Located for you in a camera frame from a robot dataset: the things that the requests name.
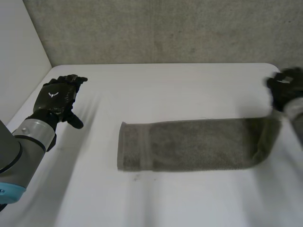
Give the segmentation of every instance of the folded towel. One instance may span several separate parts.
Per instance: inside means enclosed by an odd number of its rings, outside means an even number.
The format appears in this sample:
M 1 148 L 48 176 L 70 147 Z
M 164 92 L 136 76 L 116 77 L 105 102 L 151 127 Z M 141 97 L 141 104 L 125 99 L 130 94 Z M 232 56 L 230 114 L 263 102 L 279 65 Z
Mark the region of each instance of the folded towel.
M 117 166 L 123 171 L 244 169 L 267 158 L 280 121 L 263 118 L 122 123 Z

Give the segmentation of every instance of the robotic hand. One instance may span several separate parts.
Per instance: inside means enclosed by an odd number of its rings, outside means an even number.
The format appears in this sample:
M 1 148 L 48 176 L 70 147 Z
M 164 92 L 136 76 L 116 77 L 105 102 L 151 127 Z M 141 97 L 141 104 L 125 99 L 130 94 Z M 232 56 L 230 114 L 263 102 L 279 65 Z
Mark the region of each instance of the robotic hand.
M 303 71 L 285 69 L 266 81 L 273 97 L 273 108 L 290 120 L 303 145 Z
M 83 127 L 71 110 L 81 84 L 87 80 L 73 74 L 44 84 L 33 114 L 13 135 L 0 121 L 0 204 L 19 201 L 45 152 L 55 145 L 59 122 L 68 122 L 76 129 Z

